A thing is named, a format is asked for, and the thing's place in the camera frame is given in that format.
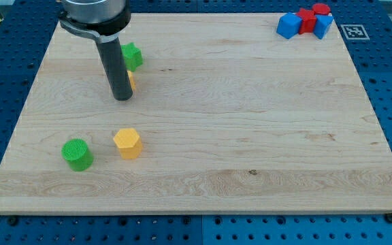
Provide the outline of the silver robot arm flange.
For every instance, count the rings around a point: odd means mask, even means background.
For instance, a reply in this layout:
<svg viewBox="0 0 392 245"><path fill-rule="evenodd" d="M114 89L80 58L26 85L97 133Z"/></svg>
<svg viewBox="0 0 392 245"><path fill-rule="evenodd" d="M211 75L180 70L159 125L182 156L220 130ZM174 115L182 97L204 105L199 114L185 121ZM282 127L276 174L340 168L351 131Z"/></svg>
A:
<svg viewBox="0 0 392 245"><path fill-rule="evenodd" d="M61 3L61 27L98 44L117 39L131 21L129 0L62 0Z"/></svg>

